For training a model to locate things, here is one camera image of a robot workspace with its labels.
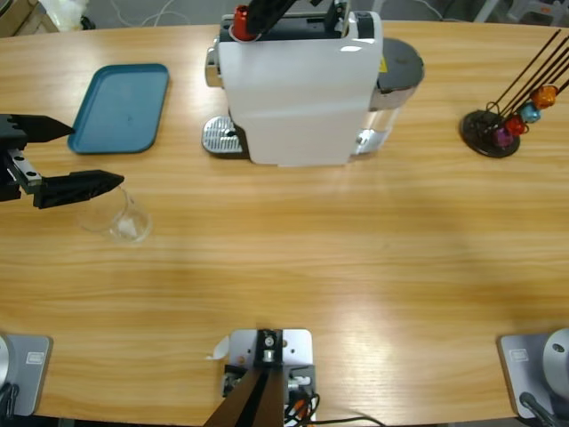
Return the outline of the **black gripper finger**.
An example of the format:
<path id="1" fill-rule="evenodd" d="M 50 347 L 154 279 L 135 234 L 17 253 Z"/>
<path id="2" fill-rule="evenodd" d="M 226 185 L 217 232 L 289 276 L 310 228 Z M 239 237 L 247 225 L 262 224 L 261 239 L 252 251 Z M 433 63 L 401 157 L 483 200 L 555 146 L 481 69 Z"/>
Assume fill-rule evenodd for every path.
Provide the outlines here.
<path id="1" fill-rule="evenodd" d="M 301 32 L 297 28 L 287 22 L 278 24 L 295 3 L 295 0 L 252 0 L 245 7 L 245 31 L 248 38 L 264 36 L 277 26 L 269 39 L 300 39 Z"/>

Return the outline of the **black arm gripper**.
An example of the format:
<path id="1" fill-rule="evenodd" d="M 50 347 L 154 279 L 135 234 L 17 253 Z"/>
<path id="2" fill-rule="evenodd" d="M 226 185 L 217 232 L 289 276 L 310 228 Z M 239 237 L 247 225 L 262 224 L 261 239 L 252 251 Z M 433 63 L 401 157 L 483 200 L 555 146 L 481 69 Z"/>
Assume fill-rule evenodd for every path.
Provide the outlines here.
<path id="1" fill-rule="evenodd" d="M 75 130 L 48 116 L 1 115 L 1 201 L 34 197 L 38 209 L 88 201 L 119 187 L 123 175 L 102 170 L 70 173 L 44 178 L 24 157 L 28 143 L 42 143 L 74 134 Z"/>

